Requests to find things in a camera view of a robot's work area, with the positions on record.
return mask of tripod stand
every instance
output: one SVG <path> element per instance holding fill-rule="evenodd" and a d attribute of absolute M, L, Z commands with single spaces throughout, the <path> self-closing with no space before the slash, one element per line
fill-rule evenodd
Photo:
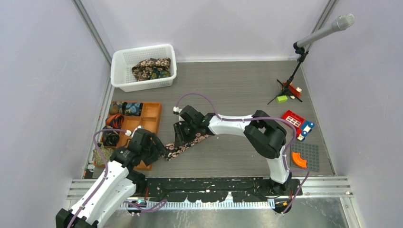
<path fill-rule="evenodd" d="M 299 93 L 295 90 L 295 88 L 291 85 L 291 83 L 292 83 L 292 80 L 294 80 L 295 73 L 299 69 L 299 66 L 301 65 L 301 63 L 304 62 L 305 57 L 307 57 L 309 51 L 305 52 L 305 49 L 303 47 L 298 47 L 297 43 L 294 43 L 294 49 L 295 49 L 295 53 L 300 55 L 300 57 L 298 59 L 298 65 L 295 68 L 292 75 L 290 76 L 290 78 L 287 79 L 286 82 L 282 83 L 280 80 L 277 79 L 277 82 L 280 83 L 280 85 L 281 85 L 281 91 L 273 99 L 271 99 L 267 104 L 270 104 L 278 96 L 294 96 L 297 100 L 302 102 L 302 100 L 299 98 L 299 96 L 300 96 Z"/>

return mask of white wall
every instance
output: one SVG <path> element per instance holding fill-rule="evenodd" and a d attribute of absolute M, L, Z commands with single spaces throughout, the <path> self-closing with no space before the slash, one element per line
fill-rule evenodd
<path fill-rule="evenodd" d="M 329 21 L 355 24 L 316 42 L 304 63 L 332 162 L 347 175 L 365 227 L 402 227 L 402 9 L 395 0 L 339 1 Z"/>
<path fill-rule="evenodd" d="M 178 60 L 295 57 L 326 0 L 85 0 L 115 51 L 162 43 Z"/>
<path fill-rule="evenodd" d="M 0 8 L 0 227 L 55 227 L 110 66 L 70 0 Z"/>

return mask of gray lego baseplate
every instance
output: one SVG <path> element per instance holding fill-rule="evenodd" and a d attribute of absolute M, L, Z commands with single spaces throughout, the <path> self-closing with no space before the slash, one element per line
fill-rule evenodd
<path fill-rule="evenodd" d="M 291 151 L 300 153 L 301 158 L 307 160 L 307 167 L 309 168 L 309 170 L 319 172 L 319 147 L 317 145 L 303 142 L 294 142 L 291 145 Z M 298 167 L 292 161 L 291 154 L 290 166 Z"/>

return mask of orange curved block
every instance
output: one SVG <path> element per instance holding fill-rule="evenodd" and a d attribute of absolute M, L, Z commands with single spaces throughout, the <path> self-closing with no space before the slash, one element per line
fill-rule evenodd
<path fill-rule="evenodd" d="M 304 169 L 308 168 L 308 167 L 307 167 L 307 161 L 301 158 L 301 154 L 299 154 L 299 153 L 293 151 L 293 152 L 291 153 L 291 158 L 292 158 L 292 161 L 293 161 L 298 167 L 301 167 L 301 168 L 304 168 Z"/>

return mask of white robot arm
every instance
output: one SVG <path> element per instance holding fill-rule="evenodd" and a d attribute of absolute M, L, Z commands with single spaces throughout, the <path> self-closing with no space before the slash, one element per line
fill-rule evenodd
<path fill-rule="evenodd" d="M 262 120 L 269 117 L 264 111 L 256 111 L 247 116 L 217 117 L 215 113 L 203 115 L 192 106 L 187 105 L 182 110 L 174 108 L 180 121 L 175 123 L 175 147 L 182 146 L 194 140 L 197 133 L 219 135 L 232 134 L 246 137 L 255 150 L 266 158 L 270 169 L 270 179 L 273 189 L 279 194 L 287 189 L 291 173 L 284 164 L 286 130 L 273 120 Z"/>
<path fill-rule="evenodd" d="M 127 148 L 114 150 L 107 163 L 108 169 L 104 170 L 88 192 L 69 211 L 59 211 L 56 228 L 67 228 L 72 219 L 74 228 L 103 227 L 119 205 L 145 189 L 145 176 L 133 168 L 140 161 L 149 165 L 165 152 L 165 146 L 155 133 L 136 129 Z"/>

